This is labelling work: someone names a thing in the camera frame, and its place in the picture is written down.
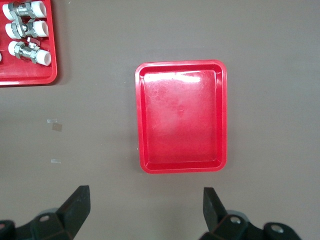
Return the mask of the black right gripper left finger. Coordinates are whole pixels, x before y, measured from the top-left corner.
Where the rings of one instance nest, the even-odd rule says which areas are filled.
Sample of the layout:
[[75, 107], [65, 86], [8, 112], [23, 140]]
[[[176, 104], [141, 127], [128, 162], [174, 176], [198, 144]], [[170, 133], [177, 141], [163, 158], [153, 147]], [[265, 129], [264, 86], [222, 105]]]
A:
[[18, 240], [73, 240], [90, 213], [90, 187], [79, 186], [59, 207], [17, 228]]

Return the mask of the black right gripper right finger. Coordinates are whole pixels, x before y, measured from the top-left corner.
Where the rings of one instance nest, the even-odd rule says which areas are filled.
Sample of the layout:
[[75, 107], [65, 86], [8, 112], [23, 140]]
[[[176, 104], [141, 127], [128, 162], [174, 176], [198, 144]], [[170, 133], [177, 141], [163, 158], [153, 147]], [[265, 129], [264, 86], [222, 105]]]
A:
[[203, 189], [203, 215], [208, 228], [202, 240], [264, 240], [262, 229], [244, 217], [228, 213], [212, 187]]

